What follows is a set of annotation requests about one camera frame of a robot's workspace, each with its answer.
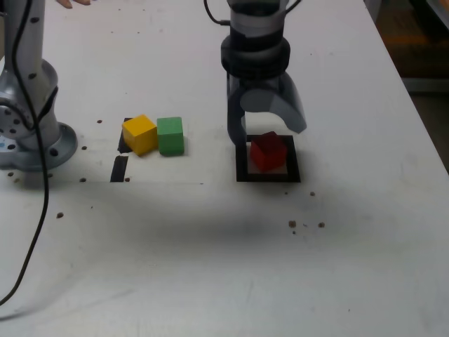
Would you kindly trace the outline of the person's hand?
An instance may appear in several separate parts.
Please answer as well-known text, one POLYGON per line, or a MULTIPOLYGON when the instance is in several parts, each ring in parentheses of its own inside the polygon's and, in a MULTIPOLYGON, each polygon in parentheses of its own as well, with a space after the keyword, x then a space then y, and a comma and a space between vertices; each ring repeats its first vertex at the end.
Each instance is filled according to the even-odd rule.
POLYGON ((89 6, 91 0, 56 0, 61 6, 66 9, 71 9, 73 3, 81 4, 83 6, 89 6))

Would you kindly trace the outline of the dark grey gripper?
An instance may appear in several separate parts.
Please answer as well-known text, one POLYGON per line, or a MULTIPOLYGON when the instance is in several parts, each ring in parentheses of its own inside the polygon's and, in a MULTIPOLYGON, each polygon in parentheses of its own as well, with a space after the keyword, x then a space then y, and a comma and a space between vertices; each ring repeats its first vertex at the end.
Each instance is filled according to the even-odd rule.
POLYGON ((238 79, 227 75, 227 132, 235 146, 246 143, 246 112, 270 112, 286 127, 301 133, 307 128, 302 102, 288 74, 272 79, 238 79))

